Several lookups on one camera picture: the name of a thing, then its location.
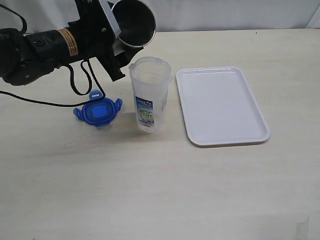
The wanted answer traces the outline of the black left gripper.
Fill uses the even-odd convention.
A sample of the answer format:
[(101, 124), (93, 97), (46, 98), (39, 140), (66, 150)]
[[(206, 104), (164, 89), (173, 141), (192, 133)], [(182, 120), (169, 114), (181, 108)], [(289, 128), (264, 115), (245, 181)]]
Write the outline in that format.
[(97, 58), (113, 82), (124, 78), (127, 66), (140, 48), (124, 47), (115, 54), (112, 47), (118, 37), (118, 23), (108, 0), (76, 0), (79, 19), (68, 23), (77, 44), (78, 54), (69, 63)]

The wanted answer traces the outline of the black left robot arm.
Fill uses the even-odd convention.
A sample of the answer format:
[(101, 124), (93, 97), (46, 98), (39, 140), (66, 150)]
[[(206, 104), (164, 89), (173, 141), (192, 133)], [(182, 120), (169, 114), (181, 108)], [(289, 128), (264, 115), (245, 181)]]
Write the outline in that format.
[(113, 44), (120, 28), (108, 2), (77, 0), (79, 19), (67, 27), (26, 34), (22, 29), (0, 31), (0, 76), (13, 86), (28, 85), (54, 69), (78, 61), (97, 58), (112, 81), (124, 77), (127, 66), (142, 47), (122, 47), (115, 53)]

